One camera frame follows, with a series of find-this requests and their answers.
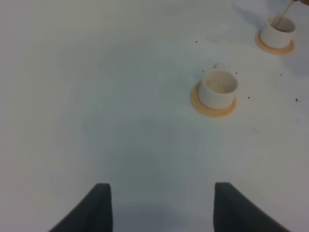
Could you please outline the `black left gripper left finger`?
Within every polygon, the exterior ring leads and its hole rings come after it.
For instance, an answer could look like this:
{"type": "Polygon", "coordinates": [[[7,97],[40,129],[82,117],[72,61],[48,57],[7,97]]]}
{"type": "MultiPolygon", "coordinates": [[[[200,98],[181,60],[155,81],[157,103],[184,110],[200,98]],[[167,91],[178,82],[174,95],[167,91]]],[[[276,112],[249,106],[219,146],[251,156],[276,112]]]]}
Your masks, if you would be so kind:
{"type": "Polygon", "coordinates": [[[96,184],[52,232],[112,232],[112,192],[109,184],[96,184]]]}

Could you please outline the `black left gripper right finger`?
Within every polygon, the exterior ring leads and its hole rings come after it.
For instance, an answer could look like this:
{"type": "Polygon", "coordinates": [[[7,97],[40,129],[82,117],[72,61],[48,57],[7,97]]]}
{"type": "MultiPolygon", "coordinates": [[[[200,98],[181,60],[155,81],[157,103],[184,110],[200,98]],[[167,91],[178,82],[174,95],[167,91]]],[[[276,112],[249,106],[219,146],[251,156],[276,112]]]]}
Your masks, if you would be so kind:
{"type": "Polygon", "coordinates": [[[286,232],[247,199],[232,184],[218,182],[214,187],[213,227],[216,232],[286,232]]]}

